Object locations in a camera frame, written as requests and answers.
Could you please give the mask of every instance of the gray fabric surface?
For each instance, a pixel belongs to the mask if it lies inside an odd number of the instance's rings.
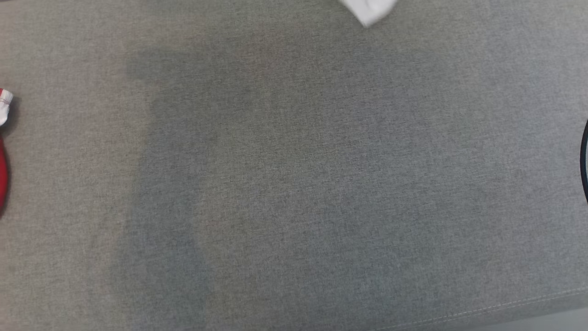
[[[585,0],[0,2],[2,330],[588,304]]]
[[[477,327],[469,331],[585,331],[588,325],[588,309],[533,317],[514,322]]]

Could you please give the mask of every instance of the red object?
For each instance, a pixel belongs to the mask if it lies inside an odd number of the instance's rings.
[[[4,155],[4,142],[0,136],[0,210],[4,207],[6,189],[8,188],[8,169],[6,167],[6,156]]]

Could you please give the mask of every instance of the fabric texture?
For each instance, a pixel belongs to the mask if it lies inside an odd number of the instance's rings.
[[[0,2],[0,329],[585,307],[585,0]]]

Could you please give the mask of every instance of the couch cushion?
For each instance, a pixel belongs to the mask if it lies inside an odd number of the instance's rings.
[[[586,306],[584,0],[0,2],[14,330]]]

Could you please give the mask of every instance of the red and white object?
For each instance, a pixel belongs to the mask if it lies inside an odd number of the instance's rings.
[[[6,123],[8,119],[8,107],[12,101],[12,93],[0,88],[0,125]],[[6,189],[8,187],[8,168],[6,166],[6,156],[4,155],[4,142],[0,137],[0,209],[4,206],[6,199]]]
[[[398,0],[340,0],[368,28],[384,18]]]

